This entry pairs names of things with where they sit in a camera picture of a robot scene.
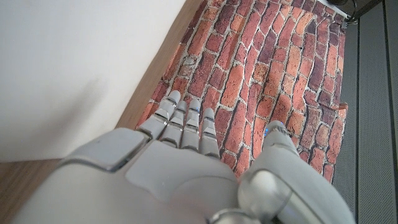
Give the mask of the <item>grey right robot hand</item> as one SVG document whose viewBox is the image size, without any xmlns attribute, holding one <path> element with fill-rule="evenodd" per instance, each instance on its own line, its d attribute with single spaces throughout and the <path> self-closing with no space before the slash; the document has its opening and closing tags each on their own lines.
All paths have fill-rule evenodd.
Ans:
<svg viewBox="0 0 398 224">
<path fill-rule="evenodd" d="M 14 223 L 353 223 L 336 189 L 299 156 L 284 124 L 236 177 L 211 109 L 173 91 L 137 129 L 114 129 L 60 161 Z"/>
</svg>

